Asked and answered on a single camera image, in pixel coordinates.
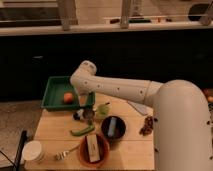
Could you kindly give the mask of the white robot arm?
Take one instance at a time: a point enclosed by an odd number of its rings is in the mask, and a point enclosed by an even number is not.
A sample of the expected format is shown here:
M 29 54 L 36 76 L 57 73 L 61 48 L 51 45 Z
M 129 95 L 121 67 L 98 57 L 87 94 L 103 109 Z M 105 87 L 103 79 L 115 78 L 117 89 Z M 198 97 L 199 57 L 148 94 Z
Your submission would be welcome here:
M 70 83 L 79 93 L 102 93 L 153 109 L 155 171 L 213 171 L 211 113 L 200 88 L 186 80 L 109 78 L 96 71 L 85 60 Z

